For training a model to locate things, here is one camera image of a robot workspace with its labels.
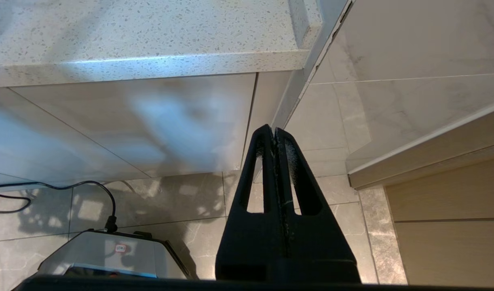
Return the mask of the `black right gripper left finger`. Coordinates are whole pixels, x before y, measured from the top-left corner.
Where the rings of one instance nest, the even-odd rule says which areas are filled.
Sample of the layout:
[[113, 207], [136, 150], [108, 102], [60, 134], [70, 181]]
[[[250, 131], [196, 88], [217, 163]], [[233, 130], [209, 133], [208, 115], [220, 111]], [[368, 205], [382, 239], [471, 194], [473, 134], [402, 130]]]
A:
[[[217, 280], [276, 282], [285, 254], [271, 127], [254, 131], [215, 261]], [[264, 211], [248, 211], [257, 158], [262, 160]]]

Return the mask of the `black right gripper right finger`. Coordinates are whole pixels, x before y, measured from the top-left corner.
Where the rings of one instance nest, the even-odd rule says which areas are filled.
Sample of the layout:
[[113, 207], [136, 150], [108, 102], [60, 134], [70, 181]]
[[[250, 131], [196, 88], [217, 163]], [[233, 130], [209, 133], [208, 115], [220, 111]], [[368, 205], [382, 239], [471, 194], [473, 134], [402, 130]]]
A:
[[275, 130], [285, 256], [301, 282], [360, 283], [356, 258], [295, 138]]

